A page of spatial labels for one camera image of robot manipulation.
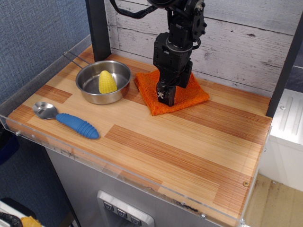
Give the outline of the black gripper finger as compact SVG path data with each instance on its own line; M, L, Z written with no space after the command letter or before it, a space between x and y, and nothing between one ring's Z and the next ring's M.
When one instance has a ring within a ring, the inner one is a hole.
M168 106L173 106L175 102L176 87L168 86L164 88L163 103Z
M165 103L165 88L164 87L157 88L157 98L160 103Z

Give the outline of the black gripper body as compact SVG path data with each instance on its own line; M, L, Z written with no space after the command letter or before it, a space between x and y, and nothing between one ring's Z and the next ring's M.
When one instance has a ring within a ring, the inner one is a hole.
M154 42L153 64L160 72L158 87L178 86L190 60L193 43L188 32L161 33Z

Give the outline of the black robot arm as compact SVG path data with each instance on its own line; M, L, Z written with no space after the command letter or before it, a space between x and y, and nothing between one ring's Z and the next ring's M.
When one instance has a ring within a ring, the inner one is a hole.
M160 72L156 92L158 101L173 106L176 88L186 88L193 63L190 55L205 34L205 3L202 0L151 0L167 11L169 31L154 42L153 64Z

